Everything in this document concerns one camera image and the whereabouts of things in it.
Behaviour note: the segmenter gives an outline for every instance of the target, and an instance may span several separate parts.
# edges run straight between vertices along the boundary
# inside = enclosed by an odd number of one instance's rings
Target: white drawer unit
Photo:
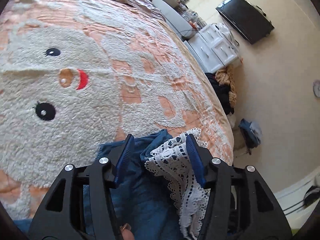
[[[214,46],[223,39],[214,25],[207,25],[199,33],[209,46]]]
[[[207,46],[206,41],[203,40],[199,33],[192,37],[188,43],[196,52],[208,72],[213,73],[223,67],[221,60],[213,50]]]
[[[225,40],[220,41],[211,49],[215,52],[224,65],[228,65],[237,58],[237,54],[231,48],[230,44],[228,44]]]
[[[233,45],[215,25],[205,26],[188,40],[188,45],[204,72],[215,73],[238,58]]]

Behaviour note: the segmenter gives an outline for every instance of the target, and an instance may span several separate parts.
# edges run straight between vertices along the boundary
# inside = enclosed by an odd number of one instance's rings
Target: tan knitted fabric
[[[235,81],[233,79],[233,67],[228,66],[226,68],[220,69],[216,72],[216,81],[219,85],[229,85],[230,92],[229,92],[229,102],[230,106],[234,108],[236,106],[237,101],[237,92],[235,87]]]

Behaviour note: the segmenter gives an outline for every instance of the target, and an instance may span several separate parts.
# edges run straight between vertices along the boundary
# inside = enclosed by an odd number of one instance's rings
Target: bedspread
[[[0,15],[0,200],[33,217],[67,163],[100,143],[202,130],[231,165],[231,127],[206,76],[147,0],[10,0]]]

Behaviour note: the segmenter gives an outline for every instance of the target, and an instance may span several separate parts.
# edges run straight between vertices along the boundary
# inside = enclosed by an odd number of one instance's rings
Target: black flat screen tv
[[[269,35],[274,29],[264,13],[246,0],[224,0],[216,9],[251,44]]]

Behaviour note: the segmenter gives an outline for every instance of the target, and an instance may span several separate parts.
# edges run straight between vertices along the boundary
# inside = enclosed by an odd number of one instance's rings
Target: blue denim fabric
[[[180,240],[183,238],[177,209],[170,199],[167,181],[155,177],[144,168],[145,156],[150,151],[171,139],[167,130],[142,138],[135,138],[135,150],[126,171],[124,182],[118,189],[111,190],[112,202],[119,224],[128,223],[136,240]],[[97,158],[108,156],[112,148],[123,143],[105,143],[100,146]],[[89,186],[84,186],[84,214],[88,234],[93,235]],[[15,221],[24,232],[30,220]]]

